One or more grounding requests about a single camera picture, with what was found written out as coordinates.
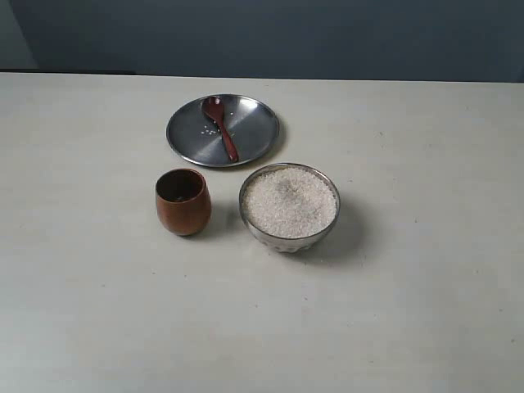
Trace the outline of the dark red wooden spoon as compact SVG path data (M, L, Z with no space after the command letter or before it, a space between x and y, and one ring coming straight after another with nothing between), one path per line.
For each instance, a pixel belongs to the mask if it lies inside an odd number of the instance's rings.
M237 149L224 124L225 107L222 103L222 100L219 97L206 97L202 102L201 109L203 113L213 120L218 126L218 129L222 135L225 150L230 161L234 163L238 162L239 157Z

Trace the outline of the glass bowl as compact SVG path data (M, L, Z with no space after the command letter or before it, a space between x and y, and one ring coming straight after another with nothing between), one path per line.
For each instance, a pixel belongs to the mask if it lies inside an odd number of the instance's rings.
M316 176L320 177L331 189L333 194L335 195L336 202L337 202L337 212L334 220L321 232L316 233L310 237L302 237L302 238L282 238L282 237L274 237L271 236L261 230L259 230L254 224L252 224L248 218L246 217L246 214L243 210L242 206L242 197L244 196L245 190L247 185L250 183L251 180L253 180L255 177L257 177L260 174L265 174L267 172L272 172L279 169L284 169L287 167L296 167L300 169L305 169ZM329 179L326 175L321 173L315 168L312 168L308 165L302 165L302 164L296 164L296 163L277 163L277 164L271 164L266 165L265 167L262 167L258 170L256 170L254 173L252 173L242 184L242 187L239 192L239 212L240 216L242 218L242 222L245 224L246 228L251 232L251 234L261 243L264 245L278 251L278 252L287 252L287 253L295 253L297 251L303 251L309 249L312 245L322 240L335 226L339 213L341 208L341 198L339 195L339 192L335 186L335 184Z

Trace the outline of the round steel plate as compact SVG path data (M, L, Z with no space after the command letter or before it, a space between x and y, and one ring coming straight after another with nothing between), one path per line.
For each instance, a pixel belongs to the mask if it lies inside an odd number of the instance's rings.
M222 100L225 113L234 113L235 135L231 138L237 149L238 162L231 162L228 158L221 134L202 134L207 121L201 106L206 97L181 106L166 126L168 144L184 160L209 168L233 167L257 160L274 147L279 138L280 124L268 106L242 95L211 96Z

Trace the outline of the brown wooden cup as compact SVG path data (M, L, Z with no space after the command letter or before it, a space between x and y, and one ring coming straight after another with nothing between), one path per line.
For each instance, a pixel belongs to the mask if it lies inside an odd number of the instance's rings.
M207 182L194 169L173 169L156 182L156 212L159 221L178 236L202 231L211 216Z

